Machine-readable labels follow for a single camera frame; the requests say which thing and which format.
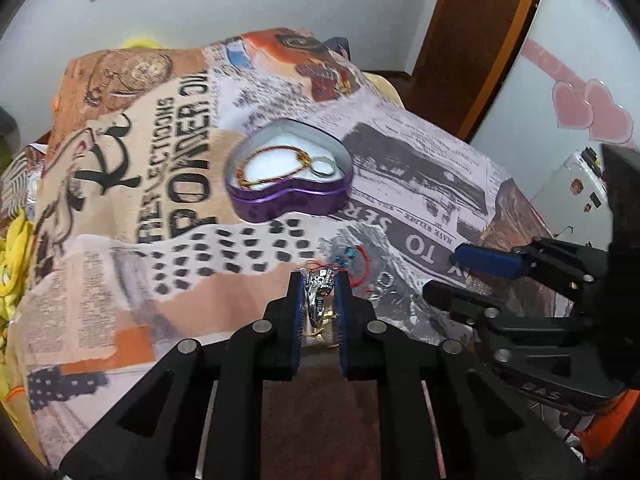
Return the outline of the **white appliance with stickers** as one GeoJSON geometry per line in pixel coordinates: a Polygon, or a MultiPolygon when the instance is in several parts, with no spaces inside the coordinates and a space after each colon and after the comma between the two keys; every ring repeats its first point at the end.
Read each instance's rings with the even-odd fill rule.
{"type": "Polygon", "coordinates": [[[562,242],[607,250],[612,240],[612,212],[593,148],[574,152],[563,162],[532,204],[552,237],[562,242]]]}

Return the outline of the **white wardrobe sliding door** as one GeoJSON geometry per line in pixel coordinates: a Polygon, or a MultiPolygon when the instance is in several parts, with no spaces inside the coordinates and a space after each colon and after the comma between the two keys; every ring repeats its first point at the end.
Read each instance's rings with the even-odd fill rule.
{"type": "Polygon", "coordinates": [[[610,0],[540,0],[472,140],[533,197],[570,154],[639,145],[639,46],[610,0]]]}

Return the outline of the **newspaper print patchwork blanket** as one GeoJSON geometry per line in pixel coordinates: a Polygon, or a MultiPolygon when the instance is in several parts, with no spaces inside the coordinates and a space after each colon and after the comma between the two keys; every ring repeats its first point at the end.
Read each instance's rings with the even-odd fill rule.
{"type": "Polygon", "coordinates": [[[432,278],[471,283],[454,248],[547,235],[490,158],[294,29],[76,58],[54,119],[29,290],[9,331],[26,426],[52,466],[180,339],[229,337],[297,269],[346,271],[384,321],[439,342],[469,337],[418,299],[432,278]],[[338,211],[260,223],[235,213],[230,152],[278,119],[317,127],[352,154],[338,211]]]}

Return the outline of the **yellow garment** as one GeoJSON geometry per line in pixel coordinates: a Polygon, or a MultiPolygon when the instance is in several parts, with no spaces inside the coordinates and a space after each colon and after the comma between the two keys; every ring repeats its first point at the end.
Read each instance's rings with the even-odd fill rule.
{"type": "Polygon", "coordinates": [[[11,391],[6,350],[9,325],[26,288],[29,261],[32,258],[32,231],[24,208],[18,210],[1,239],[1,399],[11,391]]]}

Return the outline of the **silver round pendant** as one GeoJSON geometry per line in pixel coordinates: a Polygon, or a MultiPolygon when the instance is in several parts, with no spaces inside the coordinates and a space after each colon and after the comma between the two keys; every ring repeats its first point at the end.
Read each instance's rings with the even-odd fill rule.
{"type": "Polygon", "coordinates": [[[336,163],[332,158],[326,156],[314,157],[309,163],[310,171],[317,177],[329,178],[337,173],[336,163]]]}

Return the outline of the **purple heart-shaped tin box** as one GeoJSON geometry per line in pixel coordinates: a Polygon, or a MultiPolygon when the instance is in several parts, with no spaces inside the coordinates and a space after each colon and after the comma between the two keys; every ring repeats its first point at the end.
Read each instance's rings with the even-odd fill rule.
{"type": "Polygon", "coordinates": [[[348,199],[354,162],[344,144],[329,133],[293,119],[278,119],[238,144],[224,166],[224,185],[235,213],[260,223],[288,212],[333,214],[348,199]],[[309,169],[314,157],[332,158],[333,177],[309,169]]]}

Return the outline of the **brown wooden door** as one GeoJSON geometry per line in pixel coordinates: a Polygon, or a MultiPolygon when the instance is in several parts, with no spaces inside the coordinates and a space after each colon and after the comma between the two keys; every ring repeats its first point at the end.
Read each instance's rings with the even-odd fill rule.
{"type": "Polygon", "coordinates": [[[539,0],[437,0],[406,107],[470,140],[495,97],[539,0]]]}

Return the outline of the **dark blue pillow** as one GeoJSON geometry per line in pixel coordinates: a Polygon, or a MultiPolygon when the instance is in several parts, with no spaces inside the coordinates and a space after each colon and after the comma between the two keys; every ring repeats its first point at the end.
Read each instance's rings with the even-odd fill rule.
{"type": "Polygon", "coordinates": [[[347,38],[332,37],[326,40],[323,44],[331,51],[341,55],[343,58],[347,58],[348,60],[350,59],[350,47],[347,38]]]}

